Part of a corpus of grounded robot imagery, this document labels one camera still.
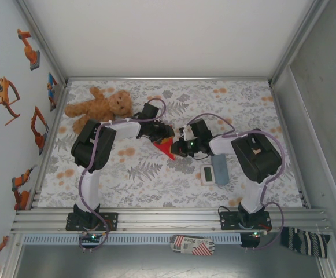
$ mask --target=purple cable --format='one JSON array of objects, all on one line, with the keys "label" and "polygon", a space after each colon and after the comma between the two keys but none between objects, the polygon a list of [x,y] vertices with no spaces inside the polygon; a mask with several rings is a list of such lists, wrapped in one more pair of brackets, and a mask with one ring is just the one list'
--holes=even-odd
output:
[{"label": "purple cable", "polygon": [[[162,100],[162,99],[160,99],[160,98],[152,98],[152,99],[149,100],[147,103],[150,103],[150,102],[153,101],[153,100],[159,100],[159,101],[161,101],[161,102],[163,103],[164,109],[163,109],[162,113],[161,113],[159,116],[157,116],[157,117],[155,117],[155,118],[153,118],[153,119],[146,119],[146,120],[138,120],[138,119],[116,120],[116,121],[114,121],[114,122],[112,122],[112,123],[110,123],[110,122],[103,123],[103,124],[99,125],[98,128],[97,128],[96,135],[95,135],[95,139],[94,139],[94,142],[93,142],[93,149],[92,149],[91,161],[90,161],[88,167],[85,168],[85,169],[82,171],[82,174],[80,175],[80,179],[79,179],[79,186],[78,186],[79,197],[80,197],[80,200],[82,201],[83,205],[84,205],[84,206],[85,206],[85,207],[86,207],[92,214],[96,215],[96,217],[102,221],[103,225],[104,225],[105,228],[106,228],[106,235],[105,235],[104,239],[102,240],[102,242],[101,242],[98,246],[96,246],[96,247],[90,249],[90,252],[92,252],[92,250],[97,250],[97,249],[99,249],[99,248],[100,248],[100,247],[107,241],[107,239],[108,239],[108,237],[109,237],[109,227],[108,227],[106,221],[102,218],[102,216],[100,216],[98,213],[96,213],[96,212],[95,212],[95,211],[94,211],[94,210],[93,210],[93,209],[86,203],[86,201],[84,201],[84,197],[83,197],[83,194],[82,194],[82,182],[83,182],[84,175],[85,175],[85,174],[92,168],[93,163],[94,163],[94,158],[95,158],[95,155],[96,155],[96,149],[97,149],[97,144],[98,144],[99,132],[101,131],[101,128],[104,127],[104,126],[117,125],[117,124],[119,124],[119,123],[126,123],[126,122],[152,122],[152,121],[154,121],[154,120],[160,119],[160,118],[165,114],[165,112],[166,112],[166,110],[167,110],[167,105],[166,105],[166,103],[164,102],[164,100]],[[80,248],[83,249],[83,251],[85,251],[85,248],[84,248],[84,246],[82,245],[82,240],[83,240],[86,236],[87,236],[87,235],[85,234],[84,236],[80,237],[80,238],[79,238],[79,241],[78,241],[79,246],[80,246]]]},{"label": "purple cable", "polygon": [[230,134],[230,133],[236,131],[235,127],[230,122],[228,122],[226,119],[222,118],[221,116],[218,116],[218,115],[213,114],[213,113],[202,113],[200,115],[197,115],[195,118],[193,118],[191,121],[189,121],[187,125],[189,125],[191,122],[193,122],[197,118],[199,118],[201,116],[204,116],[204,115],[210,115],[210,116],[217,117],[217,118],[221,119],[222,121],[224,121],[226,124],[228,124],[230,127],[232,127],[232,130],[227,131],[227,132],[223,133],[222,135]]},{"label": "purple cable", "polygon": [[[276,180],[277,178],[279,178],[281,176],[281,174],[283,173],[283,171],[285,170],[285,164],[286,164],[286,161],[285,161],[285,158],[286,158],[286,155],[285,155],[285,150],[282,148],[282,145],[281,143],[277,140],[276,137],[274,137],[273,135],[267,133],[267,132],[264,132],[264,131],[260,131],[260,130],[251,130],[251,131],[245,131],[245,132],[241,132],[239,134],[232,134],[232,135],[223,135],[224,138],[233,138],[233,137],[239,137],[239,136],[243,136],[243,135],[246,135],[246,134],[262,134],[262,135],[265,135],[267,137],[269,137],[270,139],[272,139],[274,141],[274,143],[276,143],[276,145],[278,146],[280,152],[281,152],[281,160],[282,160],[282,164],[281,164],[281,167],[278,171],[277,174],[275,174],[272,178],[266,180],[265,182],[265,185],[264,185],[264,188],[263,188],[263,191],[261,192],[261,196],[260,196],[260,202],[263,204],[263,200],[264,200],[264,195],[265,195],[265,192],[267,190],[267,185],[271,182],[271,181],[274,181]],[[264,246],[261,246],[261,247],[257,247],[257,248],[254,248],[253,250],[254,251],[258,251],[258,250],[263,250],[271,245],[273,245],[277,239],[279,238],[279,236],[281,235],[282,233],[282,229],[283,229],[283,225],[285,223],[285,216],[283,215],[283,210],[281,208],[281,206],[279,204],[277,204],[276,202],[268,202],[267,204],[263,204],[264,207],[267,207],[269,206],[270,204],[275,204],[278,208],[279,208],[279,211],[281,213],[281,227],[279,229],[279,232],[278,234],[276,235],[276,237],[271,241],[269,242],[268,244],[264,245]]]}]

